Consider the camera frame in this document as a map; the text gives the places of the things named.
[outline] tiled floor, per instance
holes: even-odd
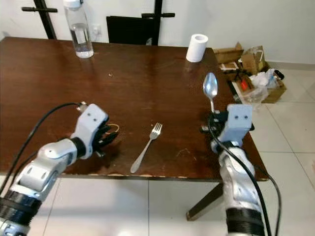
[[[287,91],[253,114],[252,137],[283,196],[281,236],[315,235],[315,71],[281,70]],[[60,179],[30,236],[224,236],[223,206],[195,222],[186,211],[213,183]],[[274,228],[276,192],[260,183]]]

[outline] toilet paper roll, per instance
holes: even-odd
[[[200,62],[206,50],[208,37],[203,34],[193,34],[190,39],[186,59],[190,62]]]

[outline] chair backrest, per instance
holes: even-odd
[[[153,37],[153,19],[107,16],[106,22],[110,43],[146,45]]]

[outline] electrical outlet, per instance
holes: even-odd
[[[100,24],[92,24],[92,32],[93,32],[94,35],[102,34],[102,30],[101,30]]]

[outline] plastic bag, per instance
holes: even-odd
[[[250,79],[254,87],[264,87],[268,84],[268,77],[265,72],[259,72],[257,75],[252,75],[250,76]]]
[[[253,91],[242,96],[245,103],[252,104],[253,110],[257,110],[263,100],[268,97],[268,89],[266,86],[256,87]]]

